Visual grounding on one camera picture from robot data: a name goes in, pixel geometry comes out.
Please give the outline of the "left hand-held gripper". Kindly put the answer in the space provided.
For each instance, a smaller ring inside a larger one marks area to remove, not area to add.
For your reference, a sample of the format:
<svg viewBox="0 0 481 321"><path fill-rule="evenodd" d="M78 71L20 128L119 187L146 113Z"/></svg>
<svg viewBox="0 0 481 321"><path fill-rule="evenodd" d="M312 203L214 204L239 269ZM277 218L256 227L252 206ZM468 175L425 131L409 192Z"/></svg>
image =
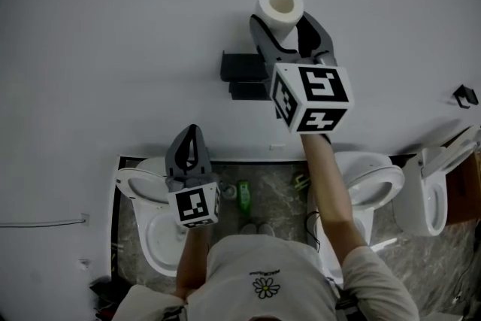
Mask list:
<svg viewBox="0 0 481 321"><path fill-rule="evenodd" d="M167 199L178 225L194 229L218 222L219 177L211 173L199 126L189 125L173 140L165 156L165 171Z"/></svg>

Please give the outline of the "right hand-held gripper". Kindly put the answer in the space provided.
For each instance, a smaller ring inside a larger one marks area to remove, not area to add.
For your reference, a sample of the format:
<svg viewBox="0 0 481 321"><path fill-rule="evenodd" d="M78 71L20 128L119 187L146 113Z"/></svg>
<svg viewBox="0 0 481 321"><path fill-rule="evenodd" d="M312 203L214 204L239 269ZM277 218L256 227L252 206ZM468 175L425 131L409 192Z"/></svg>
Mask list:
<svg viewBox="0 0 481 321"><path fill-rule="evenodd" d="M298 51L284 48L266 23L250 17L250 34L268 70L268 91L292 134L331 134L354 108L347 71L335 65L300 64L334 55L331 36L308 12L296 24Z"/></svg>

